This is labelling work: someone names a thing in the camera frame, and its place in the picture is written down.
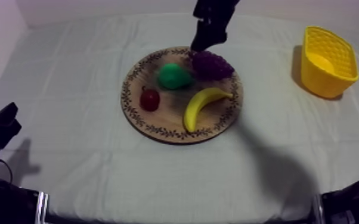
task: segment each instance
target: plastic fruit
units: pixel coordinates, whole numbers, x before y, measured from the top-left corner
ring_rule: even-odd
[[[193,81],[189,72],[174,63],[164,65],[157,80],[162,87],[171,90],[189,85]]]
[[[229,78],[235,69],[222,57],[209,51],[201,51],[191,55],[192,67],[196,71],[196,79],[221,80]]]
[[[147,111],[155,111],[159,108],[160,95],[154,89],[142,88],[143,92],[140,98],[141,107]]]
[[[206,88],[195,94],[185,110],[184,126],[188,132],[194,132],[199,111],[208,103],[224,97],[232,98],[233,94],[224,92],[219,88]]]

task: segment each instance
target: purple grapes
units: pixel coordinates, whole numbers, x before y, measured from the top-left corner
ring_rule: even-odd
[[[231,77],[235,71],[222,56],[210,51],[197,52],[191,59],[196,79],[199,80],[221,80]]]

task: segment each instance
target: red apple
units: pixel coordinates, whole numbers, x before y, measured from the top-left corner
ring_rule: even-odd
[[[147,111],[155,111],[159,108],[160,104],[160,95],[158,91],[154,89],[143,90],[141,99],[141,107]]]

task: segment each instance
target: decorative border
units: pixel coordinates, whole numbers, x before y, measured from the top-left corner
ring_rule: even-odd
[[[132,119],[135,125],[139,127],[145,127],[144,130],[148,131],[149,133],[159,134],[160,136],[164,136],[165,138],[178,138],[184,140],[186,138],[195,138],[198,136],[205,136],[208,137],[210,134],[213,134],[213,130],[219,132],[222,128],[225,128],[228,120],[234,116],[234,110],[239,108],[241,105],[239,103],[239,82],[237,80],[237,76],[231,76],[231,93],[234,95],[232,99],[230,99],[230,106],[225,108],[225,113],[222,114],[219,118],[219,121],[214,124],[213,130],[212,128],[202,128],[198,129],[195,132],[189,133],[186,131],[179,132],[177,130],[169,130],[165,127],[155,127],[154,125],[150,125],[143,117],[139,115],[139,112],[136,108],[131,106],[131,82],[136,79],[139,74],[145,69],[145,66],[152,63],[155,60],[161,59],[163,56],[168,54],[173,55],[188,55],[190,53],[190,49],[187,47],[183,48],[169,48],[163,49],[161,51],[154,52],[145,58],[143,58],[137,65],[134,67],[129,74],[127,75],[126,80],[122,85],[122,92],[121,92],[121,104],[123,111],[126,112],[129,119]]]

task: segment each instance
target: cable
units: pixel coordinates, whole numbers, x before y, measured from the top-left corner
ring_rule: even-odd
[[[10,173],[10,184],[12,184],[13,183],[13,171],[11,171],[10,166],[4,160],[0,159],[0,163],[3,163],[7,167],[8,172]]]

